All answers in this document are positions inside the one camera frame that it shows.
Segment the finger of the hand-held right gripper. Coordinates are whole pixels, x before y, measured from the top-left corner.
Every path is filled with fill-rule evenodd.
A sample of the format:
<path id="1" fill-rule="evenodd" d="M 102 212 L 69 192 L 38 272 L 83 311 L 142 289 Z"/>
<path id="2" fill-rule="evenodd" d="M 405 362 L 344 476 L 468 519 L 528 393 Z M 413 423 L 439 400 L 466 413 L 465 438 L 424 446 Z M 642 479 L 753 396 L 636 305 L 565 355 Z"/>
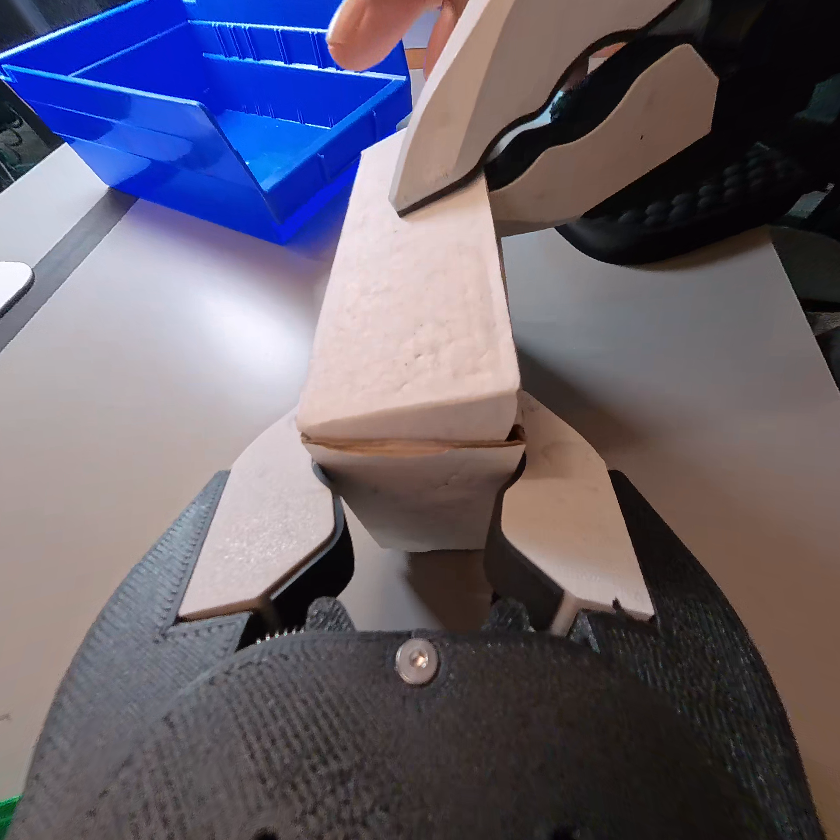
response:
<path id="1" fill-rule="evenodd" d="M 674 45 L 619 101 L 607 93 L 633 57 L 614 55 L 558 100 L 555 119 L 515 132 L 486 165 L 498 235 L 574 221 L 711 130 L 718 77 L 693 45 Z"/>
<path id="2" fill-rule="evenodd" d="M 411 213 L 469 179 L 510 126 L 540 112 L 565 71 L 608 36 L 650 25 L 667 1 L 470 1 L 425 82 L 390 201 Z"/>

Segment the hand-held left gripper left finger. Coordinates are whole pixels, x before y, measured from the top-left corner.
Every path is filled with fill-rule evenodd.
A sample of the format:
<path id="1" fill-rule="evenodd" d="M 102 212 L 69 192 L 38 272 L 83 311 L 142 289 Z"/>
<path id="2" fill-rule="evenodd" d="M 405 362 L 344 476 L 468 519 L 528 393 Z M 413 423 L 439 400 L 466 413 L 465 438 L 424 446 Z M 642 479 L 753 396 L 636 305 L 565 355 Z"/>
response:
<path id="1" fill-rule="evenodd" d="M 253 613 L 265 625 L 302 625 L 310 604 L 340 595 L 353 574 L 341 500 L 296 421 L 279 420 L 227 473 L 178 616 Z"/>

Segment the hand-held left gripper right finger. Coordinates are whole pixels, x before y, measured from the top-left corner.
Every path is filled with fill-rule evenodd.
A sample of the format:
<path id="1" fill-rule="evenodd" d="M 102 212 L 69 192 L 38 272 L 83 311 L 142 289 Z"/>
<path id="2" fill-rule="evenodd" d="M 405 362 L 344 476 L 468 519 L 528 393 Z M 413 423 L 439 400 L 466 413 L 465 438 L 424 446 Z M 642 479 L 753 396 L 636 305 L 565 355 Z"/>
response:
<path id="1" fill-rule="evenodd" d="M 571 425 L 519 394 L 523 458 L 500 490 L 486 579 L 538 632 L 567 634 L 581 612 L 648 622 L 654 605 L 606 464 Z"/>

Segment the white cardboard box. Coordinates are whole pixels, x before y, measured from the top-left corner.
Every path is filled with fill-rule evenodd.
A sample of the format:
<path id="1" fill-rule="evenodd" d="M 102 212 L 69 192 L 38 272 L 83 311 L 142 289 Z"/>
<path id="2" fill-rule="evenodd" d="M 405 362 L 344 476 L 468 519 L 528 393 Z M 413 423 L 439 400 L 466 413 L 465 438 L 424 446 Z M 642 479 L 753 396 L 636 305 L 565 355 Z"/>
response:
<path id="1" fill-rule="evenodd" d="M 505 277 L 482 177 L 398 216 L 405 135 L 362 153 L 297 427 L 380 546 L 480 550 L 524 451 Z"/>

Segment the blue plastic bin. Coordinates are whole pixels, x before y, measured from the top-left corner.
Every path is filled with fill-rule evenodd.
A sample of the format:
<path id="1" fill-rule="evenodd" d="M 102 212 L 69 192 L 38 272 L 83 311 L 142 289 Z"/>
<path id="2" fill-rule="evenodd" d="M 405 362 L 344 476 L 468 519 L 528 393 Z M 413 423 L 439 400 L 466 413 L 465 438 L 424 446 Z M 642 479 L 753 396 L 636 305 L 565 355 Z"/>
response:
<path id="1" fill-rule="evenodd" d="M 2 53 L 2 79 L 104 183 L 284 244 L 411 113 L 402 44 L 340 69 L 339 2 L 142 1 Z"/>

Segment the person's right hand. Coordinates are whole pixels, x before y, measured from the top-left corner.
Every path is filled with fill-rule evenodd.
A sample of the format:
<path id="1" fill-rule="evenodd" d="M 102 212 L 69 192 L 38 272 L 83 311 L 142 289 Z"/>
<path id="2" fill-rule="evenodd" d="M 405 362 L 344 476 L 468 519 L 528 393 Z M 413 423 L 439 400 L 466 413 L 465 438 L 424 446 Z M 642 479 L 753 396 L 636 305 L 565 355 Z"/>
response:
<path id="1" fill-rule="evenodd" d="M 388 56 L 423 14 L 437 9 L 423 69 L 428 77 L 466 6 L 467 1 L 344 1 L 327 30 L 329 53 L 346 70 L 370 69 Z"/>

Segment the black round seat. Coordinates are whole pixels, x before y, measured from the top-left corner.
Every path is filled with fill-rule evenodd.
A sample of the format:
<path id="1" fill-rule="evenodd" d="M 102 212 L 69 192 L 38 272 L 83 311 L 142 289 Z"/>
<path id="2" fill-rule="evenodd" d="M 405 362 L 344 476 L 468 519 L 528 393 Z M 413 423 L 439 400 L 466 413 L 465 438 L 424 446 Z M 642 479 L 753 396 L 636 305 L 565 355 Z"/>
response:
<path id="1" fill-rule="evenodd" d="M 766 143 L 728 153 L 698 174 L 615 197 L 556 232 L 583 255 L 615 266 L 641 266 L 684 256 L 774 222 L 830 180 Z"/>

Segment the white metal stand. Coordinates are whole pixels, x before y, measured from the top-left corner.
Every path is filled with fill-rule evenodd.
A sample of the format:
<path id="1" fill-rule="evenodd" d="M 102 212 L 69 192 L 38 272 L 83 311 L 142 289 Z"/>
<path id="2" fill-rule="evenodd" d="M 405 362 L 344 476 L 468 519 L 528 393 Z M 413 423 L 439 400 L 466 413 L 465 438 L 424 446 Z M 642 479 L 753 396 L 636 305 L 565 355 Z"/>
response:
<path id="1" fill-rule="evenodd" d="M 1 317 L 29 292 L 35 283 L 31 266 L 20 261 L 1 261 Z"/>

